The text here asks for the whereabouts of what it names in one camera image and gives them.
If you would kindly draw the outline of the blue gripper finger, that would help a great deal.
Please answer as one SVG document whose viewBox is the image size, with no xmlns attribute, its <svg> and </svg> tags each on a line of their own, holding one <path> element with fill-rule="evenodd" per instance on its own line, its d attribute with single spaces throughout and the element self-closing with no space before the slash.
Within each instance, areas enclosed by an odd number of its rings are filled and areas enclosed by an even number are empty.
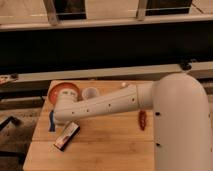
<svg viewBox="0 0 213 171">
<path fill-rule="evenodd" d="M 53 110 L 51 110 L 49 113 L 49 121 L 50 121 L 49 132 L 55 132 L 55 124 L 54 124 L 53 115 L 54 115 L 54 112 L 53 112 Z"/>
</svg>

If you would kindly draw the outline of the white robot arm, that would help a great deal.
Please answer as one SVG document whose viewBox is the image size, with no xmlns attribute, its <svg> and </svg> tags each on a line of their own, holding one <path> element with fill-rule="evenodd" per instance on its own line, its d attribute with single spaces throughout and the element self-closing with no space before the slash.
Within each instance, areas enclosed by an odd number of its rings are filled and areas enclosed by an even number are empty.
<svg viewBox="0 0 213 171">
<path fill-rule="evenodd" d="M 50 89 L 48 98 L 56 122 L 151 110 L 155 171 L 213 171 L 210 106 L 205 89 L 194 77 L 169 74 L 87 100 L 81 100 L 80 95 L 73 83 L 63 82 Z"/>
</svg>

